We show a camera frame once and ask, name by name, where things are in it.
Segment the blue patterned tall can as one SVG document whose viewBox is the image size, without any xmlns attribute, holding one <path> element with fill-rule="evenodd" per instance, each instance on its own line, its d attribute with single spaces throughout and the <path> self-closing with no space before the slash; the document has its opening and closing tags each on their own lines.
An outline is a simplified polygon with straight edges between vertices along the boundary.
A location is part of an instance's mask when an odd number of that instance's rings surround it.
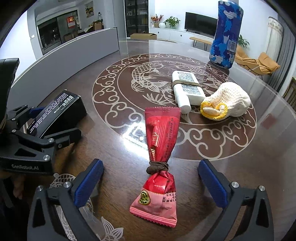
<svg viewBox="0 0 296 241">
<path fill-rule="evenodd" d="M 239 1 L 218 1 L 218 21 L 209 60 L 230 69 L 233 65 L 242 24 L 243 9 Z"/>
</svg>

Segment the green potted plant left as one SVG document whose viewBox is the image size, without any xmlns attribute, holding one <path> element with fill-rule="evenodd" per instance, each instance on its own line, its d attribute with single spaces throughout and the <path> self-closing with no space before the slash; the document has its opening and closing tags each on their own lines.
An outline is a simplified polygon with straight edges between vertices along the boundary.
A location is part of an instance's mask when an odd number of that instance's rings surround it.
<svg viewBox="0 0 296 241">
<path fill-rule="evenodd" d="M 175 29 L 177 25 L 180 23 L 180 20 L 177 17 L 170 16 L 164 21 L 167 28 Z"/>
</svg>

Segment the cardboard box on floor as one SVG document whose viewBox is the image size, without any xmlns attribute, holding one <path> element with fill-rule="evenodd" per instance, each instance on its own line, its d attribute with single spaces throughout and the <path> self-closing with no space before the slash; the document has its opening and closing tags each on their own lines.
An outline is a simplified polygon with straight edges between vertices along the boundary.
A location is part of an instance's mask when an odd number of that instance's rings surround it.
<svg viewBox="0 0 296 241">
<path fill-rule="evenodd" d="M 156 40 L 157 35 L 154 33 L 134 33 L 131 34 L 130 38 L 136 40 Z"/>
</svg>

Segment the black cardboard box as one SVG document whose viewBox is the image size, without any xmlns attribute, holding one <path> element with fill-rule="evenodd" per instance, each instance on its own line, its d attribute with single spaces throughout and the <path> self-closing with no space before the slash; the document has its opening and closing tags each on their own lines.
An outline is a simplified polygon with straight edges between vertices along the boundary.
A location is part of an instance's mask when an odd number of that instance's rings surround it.
<svg viewBox="0 0 296 241">
<path fill-rule="evenodd" d="M 27 128 L 27 134 L 45 138 L 75 128 L 85 116 L 86 109 L 81 96 L 63 90 L 36 116 Z"/>
</svg>

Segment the dark display cabinet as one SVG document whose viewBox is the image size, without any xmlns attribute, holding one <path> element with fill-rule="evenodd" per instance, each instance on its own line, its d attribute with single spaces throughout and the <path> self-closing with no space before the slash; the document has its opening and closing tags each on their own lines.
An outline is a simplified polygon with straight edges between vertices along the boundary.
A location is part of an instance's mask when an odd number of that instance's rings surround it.
<svg viewBox="0 0 296 241">
<path fill-rule="evenodd" d="M 125 24 L 126 36 L 132 34 L 149 32 L 149 1 L 147 0 L 125 0 Z"/>
</svg>

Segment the yellow lounge chair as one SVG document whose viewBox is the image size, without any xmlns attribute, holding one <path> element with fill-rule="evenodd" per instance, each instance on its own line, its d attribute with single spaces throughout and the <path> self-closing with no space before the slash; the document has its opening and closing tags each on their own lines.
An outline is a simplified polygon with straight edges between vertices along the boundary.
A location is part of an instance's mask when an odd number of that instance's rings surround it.
<svg viewBox="0 0 296 241">
<path fill-rule="evenodd" d="M 250 58 L 244 49 L 238 45 L 235 62 L 242 68 L 257 76 L 271 75 L 280 65 L 273 61 L 265 52 L 262 52 L 257 59 Z"/>
</svg>

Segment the green potted plant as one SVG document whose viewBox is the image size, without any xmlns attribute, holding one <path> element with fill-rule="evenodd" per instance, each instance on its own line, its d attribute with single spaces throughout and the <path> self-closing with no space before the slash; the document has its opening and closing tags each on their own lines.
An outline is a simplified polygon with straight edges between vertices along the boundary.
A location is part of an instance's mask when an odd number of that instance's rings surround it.
<svg viewBox="0 0 296 241">
<path fill-rule="evenodd" d="M 175 29 L 177 25 L 180 23 L 180 20 L 177 17 L 170 16 L 164 21 L 167 28 Z"/>
<path fill-rule="evenodd" d="M 246 39 L 244 39 L 242 35 L 239 35 L 238 45 L 240 45 L 242 48 L 247 48 L 250 43 Z"/>
</svg>

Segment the wooden bench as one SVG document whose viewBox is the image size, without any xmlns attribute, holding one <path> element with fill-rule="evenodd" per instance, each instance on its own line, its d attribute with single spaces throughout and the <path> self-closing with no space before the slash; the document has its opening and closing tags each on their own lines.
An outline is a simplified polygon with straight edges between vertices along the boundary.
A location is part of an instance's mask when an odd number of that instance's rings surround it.
<svg viewBox="0 0 296 241">
<path fill-rule="evenodd" d="M 208 46 L 212 45 L 212 42 L 207 41 L 207 40 L 203 40 L 203 39 L 199 39 L 199 38 L 196 38 L 196 37 L 190 37 L 189 39 L 193 41 L 193 48 L 196 47 L 197 43 L 204 44 L 204 51 L 207 51 Z"/>
</svg>

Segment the red pink snack packet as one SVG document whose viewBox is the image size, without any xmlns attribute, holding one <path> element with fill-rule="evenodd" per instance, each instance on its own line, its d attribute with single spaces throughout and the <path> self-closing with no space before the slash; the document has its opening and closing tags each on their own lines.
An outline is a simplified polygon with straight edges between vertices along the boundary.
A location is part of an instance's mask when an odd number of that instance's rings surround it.
<svg viewBox="0 0 296 241">
<path fill-rule="evenodd" d="M 177 141 L 181 109 L 145 109 L 145 128 L 149 152 L 148 180 L 131 204 L 131 214 L 145 220 L 175 227 L 177 224 L 176 186 L 168 160 Z"/>
</svg>

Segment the flower vase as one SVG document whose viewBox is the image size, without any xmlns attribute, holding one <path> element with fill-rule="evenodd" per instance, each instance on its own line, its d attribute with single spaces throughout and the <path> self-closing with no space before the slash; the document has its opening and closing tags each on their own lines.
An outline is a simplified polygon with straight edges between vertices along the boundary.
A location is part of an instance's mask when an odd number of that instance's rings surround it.
<svg viewBox="0 0 296 241">
<path fill-rule="evenodd" d="M 157 14 L 155 14 L 154 16 L 151 16 L 151 20 L 153 21 L 155 28 L 159 27 L 159 23 L 161 22 L 163 17 L 164 17 L 163 15 L 158 16 Z"/>
</svg>

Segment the black television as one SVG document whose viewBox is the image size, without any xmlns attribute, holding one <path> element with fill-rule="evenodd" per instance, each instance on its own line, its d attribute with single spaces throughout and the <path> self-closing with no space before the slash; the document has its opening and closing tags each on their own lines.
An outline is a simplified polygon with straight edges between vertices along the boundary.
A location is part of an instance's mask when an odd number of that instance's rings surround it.
<svg viewBox="0 0 296 241">
<path fill-rule="evenodd" d="M 185 30 L 193 33 L 214 37 L 217 28 L 217 19 L 209 16 L 186 12 Z"/>
</svg>

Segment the green potted plant right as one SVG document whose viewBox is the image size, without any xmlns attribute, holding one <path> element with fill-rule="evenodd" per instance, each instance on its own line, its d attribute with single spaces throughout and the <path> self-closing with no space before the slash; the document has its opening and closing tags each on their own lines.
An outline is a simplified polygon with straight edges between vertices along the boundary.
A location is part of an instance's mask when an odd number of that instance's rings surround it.
<svg viewBox="0 0 296 241">
<path fill-rule="evenodd" d="M 239 35 L 238 45 L 240 45 L 242 48 L 247 48 L 250 43 L 246 39 L 244 39 L 242 35 Z"/>
</svg>

